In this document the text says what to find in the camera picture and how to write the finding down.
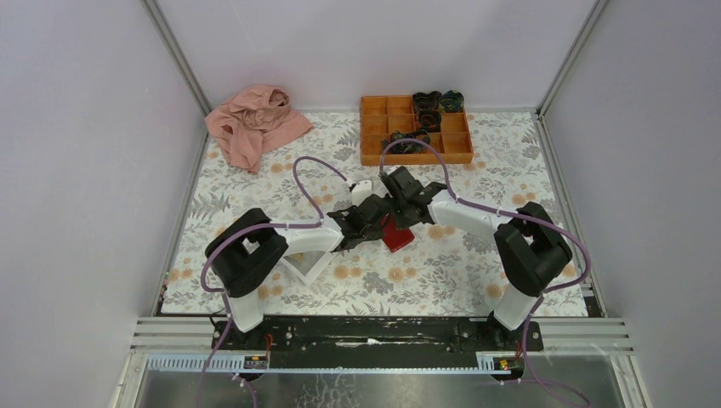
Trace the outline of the white plastic card box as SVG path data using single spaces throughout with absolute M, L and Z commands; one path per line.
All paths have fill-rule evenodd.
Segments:
M 309 286 L 334 258 L 335 255 L 330 252 L 300 252 L 283 257 L 280 264 L 286 267 L 291 275 Z

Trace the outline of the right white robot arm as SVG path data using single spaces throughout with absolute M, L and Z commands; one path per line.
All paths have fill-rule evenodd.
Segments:
M 508 287 L 490 313 L 489 342 L 508 350 L 521 339 L 520 327 L 550 283 L 572 260 L 560 228 L 543 206 L 528 202 L 515 212 L 496 210 L 454 196 L 439 182 L 422 185 L 407 168 L 380 173 L 396 226 L 450 226 L 496 245 Z

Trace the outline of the red card holder wallet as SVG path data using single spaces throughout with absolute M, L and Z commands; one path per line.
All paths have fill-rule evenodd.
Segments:
M 385 217 L 381 227 L 383 232 L 382 241 L 391 253 L 398 252 L 415 239 L 415 235 L 409 229 L 400 229 L 391 215 Z

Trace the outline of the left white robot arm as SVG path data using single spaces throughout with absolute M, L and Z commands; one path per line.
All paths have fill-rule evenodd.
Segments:
M 372 194 L 360 205 L 329 212 L 320 221 L 282 223 L 260 208 L 244 213 L 208 244 L 203 267 L 222 282 L 233 321 L 231 338 L 243 349 L 254 349 L 263 341 L 258 291 L 278 263 L 315 277 L 335 252 L 382 239 L 383 220 L 390 212 L 387 201 Z

